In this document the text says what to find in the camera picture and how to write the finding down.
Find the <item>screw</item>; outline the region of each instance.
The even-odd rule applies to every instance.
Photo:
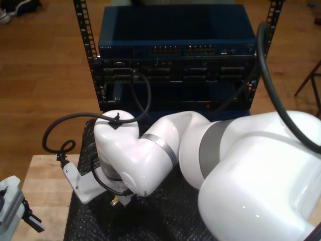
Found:
[[[116,206],[117,203],[119,203],[119,200],[118,200],[117,197],[115,197],[115,198],[110,202],[110,204],[111,204],[113,207]]]

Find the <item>wooden floor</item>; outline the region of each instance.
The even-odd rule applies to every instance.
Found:
[[[32,155],[46,153],[42,135],[55,119],[99,112],[72,1],[42,2],[37,13],[0,25],[0,180],[10,175],[24,180]],[[97,43],[109,1],[88,2]],[[266,19],[269,1],[245,1],[245,7],[256,31]],[[320,58],[321,27],[313,24],[310,9],[305,3],[285,2],[268,65],[287,109],[317,111],[310,83],[297,98],[293,94]],[[251,112],[268,111],[274,108],[260,82]],[[79,153],[85,122],[78,118],[61,124],[50,136],[50,147],[57,149],[72,138],[77,142],[72,153]]]

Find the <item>chair leg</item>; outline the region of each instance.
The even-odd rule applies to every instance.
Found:
[[[319,98],[319,94],[317,92],[317,88],[316,88],[316,84],[315,84],[315,80],[314,80],[313,75],[311,76],[311,83],[312,83],[312,88],[313,88],[316,104],[317,104],[318,108],[321,109],[320,98]]]
[[[313,68],[313,70],[310,72],[310,74],[305,78],[305,80],[303,81],[303,83],[301,84],[301,86],[299,87],[299,89],[297,89],[296,93],[294,94],[294,96],[297,96],[297,94],[299,94],[299,92],[303,89],[303,87],[306,85],[306,83],[311,79],[311,77],[313,76],[313,74],[317,71],[317,69],[319,69],[319,67],[321,66],[321,60],[318,62],[318,64],[316,64],[316,66]]]
[[[319,117],[320,114],[321,114],[321,109],[319,109],[319,110],[317,111],[317,113],[315,114],[315,117]]]

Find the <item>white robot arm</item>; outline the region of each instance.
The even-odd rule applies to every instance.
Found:
[[[121,110],[104,115],[117,113],[132,118]],[[319,119],[288,114],[321,144]],[[137,123],[114,129],[108,122],[98,119],[94,128],[101,166],[96,172],[112,189],[148,196],[179,161],[185,179],[200,189],[200,214],[218,240],[302,241],[314,229],[307,220],[321,195],[321,158],[276,112],[213,123],[196,112],[181,112],[162,117],[141,138]],[[72,165],[64,167],[65,175],[83,202],[89,193],[92,199],[104,191],[92,173],[81,177]],[[70,178],[74,172],[80,182]],[[117,198],[126,205],[132,195]]]

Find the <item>black foam mat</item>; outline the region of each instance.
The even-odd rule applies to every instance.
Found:
[[[98,167],[94,141],[95,120],[85,126],[78,170]],[[148,127],[142,126],[141,133]],[[132,197],[123,207],[110,205],[114,195],[104,192],[88,204],[72,194],[64,241],[69,240],[216,240],[203,223],[197,205],[198,191],[190,186],[178,165],[148,197]]]

